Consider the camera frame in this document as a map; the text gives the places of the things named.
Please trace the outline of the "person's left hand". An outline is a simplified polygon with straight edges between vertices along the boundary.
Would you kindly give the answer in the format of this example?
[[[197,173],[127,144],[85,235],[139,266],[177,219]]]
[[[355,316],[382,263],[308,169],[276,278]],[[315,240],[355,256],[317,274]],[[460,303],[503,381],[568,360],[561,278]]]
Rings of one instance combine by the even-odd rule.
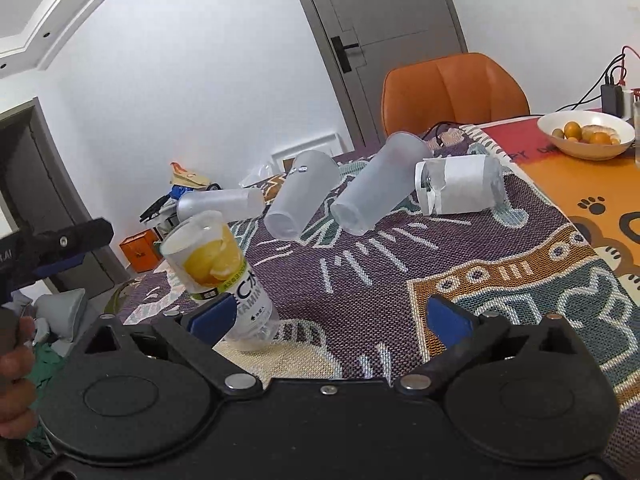
[[[1,393],[1,437],[20,440],[37,425],[32,404],[37,397],[35,385],[27,378],[35,363],[34,352],[26,342],[35,333],[32,318],[20,319],[18,345],[1,358],[1,377],[9,383]]]

